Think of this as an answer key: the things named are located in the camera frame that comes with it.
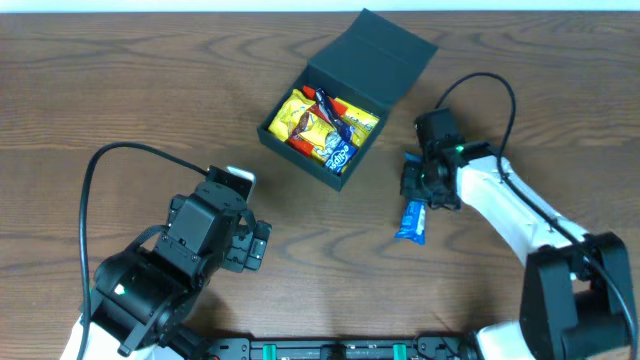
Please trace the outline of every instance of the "candy wrapper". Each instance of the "candy wrapper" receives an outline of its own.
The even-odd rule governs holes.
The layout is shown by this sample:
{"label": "candy wrapper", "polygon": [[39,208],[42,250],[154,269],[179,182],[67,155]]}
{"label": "candy wrapper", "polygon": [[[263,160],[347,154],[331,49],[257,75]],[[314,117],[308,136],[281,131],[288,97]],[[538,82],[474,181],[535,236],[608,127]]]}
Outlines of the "candy wrapper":
{"label": "candy wrapper", "polygon": [[340,143],[336,149],[329,156],[329,160],[324,164],[324,167],[331,170],[336,174],[341,174],[347,167],[349,160],[355,155],[357,149],[348,142],[340,139]]}
{"label": "candy wrapper", "polygon": [[371,134],[371,130],[378,125],[378,117],[372,115],[356,106],[349,104],[348,102],[338,98],[335,100],[338,104],[346,107],[346,111],[342,119],[349,125],[353,125],[356,129],[360,130],[365,139]]}
{"label": "candy wrapper", "polygon": [[308,145],[297,143],[294,147],[324,164],[338,147],[341,139],[331,125],[307,111],[300,118],[289,141],[291,140],[303,140]]}
{"label": "candy wrapper", "polygon": [[409,239],[416,244],[424,245],[424,227],[426,222],[427,206],[424,201],[409,201],[402,215],[400,230],[396,233],[396,239]]}
{"label": "candy wrapper", "polygon": [[329,101],[329,97],[324,93],[324,90],[321,88],[316,89],[315,100],[318,102],[318,110],[320,110],[322,115],[329,120],[329,123],[336,128],[342,140],[351,143],[355,127],[342,121],[340,115],[331,104],[331,101]]}
{"label": "candy wrapper", "polygon": [[271,121],[269,131],[280,141],[287,141],[293,133],[293,129],[298,126],[302,114],[313,104],[315,101],[307,99],[300,90],[294,89]]}

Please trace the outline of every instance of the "wooden table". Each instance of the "wooden table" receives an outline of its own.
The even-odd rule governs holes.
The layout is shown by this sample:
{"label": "wooden table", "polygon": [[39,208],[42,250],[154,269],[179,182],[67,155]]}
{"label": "wooden table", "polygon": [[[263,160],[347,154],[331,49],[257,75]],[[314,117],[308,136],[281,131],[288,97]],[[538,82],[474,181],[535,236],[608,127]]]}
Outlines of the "wooden table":
{"label": "wooden table", "polygon": [[[341,193],[260,145],[255,127],[355,13],[1,16],[0,357],[61,354],[81,302],[85,166],[120,140],[259,178],[251,207],[273,224],[267,256],[259,273],[214,275],[188,322],[202,334],[413,336],[517,317],[523,268],[473,209],[429,213],[424,247],[393,240],[412,122],[473,71],[515,88],[507,155],[522,178],[593,232],[615,231],[638,278],[640,16],[383,16],[440,50]],[[502,136],[500,84],[470,82],[451,105],[468,139]],[[92,270],[200,180],[139,151],[106,156],[89,209]]]}

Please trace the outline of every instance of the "dark green box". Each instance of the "dark green box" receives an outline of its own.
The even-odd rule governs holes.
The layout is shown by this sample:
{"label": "dark green box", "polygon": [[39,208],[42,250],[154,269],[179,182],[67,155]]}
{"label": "dark green box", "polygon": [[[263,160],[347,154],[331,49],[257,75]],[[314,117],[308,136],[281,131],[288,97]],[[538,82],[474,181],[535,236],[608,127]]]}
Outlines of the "dark green box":
{"label": "dark green box", "polygon": [[[416,35],[363,10],[351,27],[309,60],[291,88],[258,126],[260,142],[298,165],[318,180],[340,191],[384,128],[391,107],[409,90],[437,47]],[[380,118],[342,175],[335,175],[278,140],[269,131],[271,121],[293,89],[321,87]]]}

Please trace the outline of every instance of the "chip bag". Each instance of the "chip bag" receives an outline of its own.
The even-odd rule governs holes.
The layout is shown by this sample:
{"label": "chip bag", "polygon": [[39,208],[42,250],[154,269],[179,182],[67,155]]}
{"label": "chip bag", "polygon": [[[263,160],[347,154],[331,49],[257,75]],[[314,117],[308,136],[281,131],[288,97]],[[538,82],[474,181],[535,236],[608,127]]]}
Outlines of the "chip bag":
{"label": "chip bag", "polygon": [[342,99],[336,99],[336,102],[347,107],[347,111],[342,119],[344,119],[349,125],[355,126],[366,139],[369,134],[371,134],[371,130],[373,130],[373,128],[378,124],[378,117],[353,106]]}
{"label": "chip bag", "polygon": [[307,99],[298,89],[293,89],[291,96],[282,104],[282,108],[271,121],[269,132],[278,140],[287,141],[296,128],[302,114],[310,108],[315,101]]}

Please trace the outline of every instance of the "blue snack bar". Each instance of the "blue snack bar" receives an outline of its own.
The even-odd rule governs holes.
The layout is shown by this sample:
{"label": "blue snack bar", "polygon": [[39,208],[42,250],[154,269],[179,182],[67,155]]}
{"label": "blue snack bar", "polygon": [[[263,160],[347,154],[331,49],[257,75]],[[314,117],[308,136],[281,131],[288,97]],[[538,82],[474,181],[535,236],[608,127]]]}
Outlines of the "blue snack bar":
{"label": "blue snack bar", "polygon": [[400,230],[394,238],[409,239],[416,244],[424,245],[426,215],[427,206],[423,201],[410,201],[404,209]]}
{"label": "blue snack bar", "polygon": [[335,174],[340,174],[349,160],[356,153],[356,148],[344,140],[340,140],[336,149],[331,153],[324,167]]}

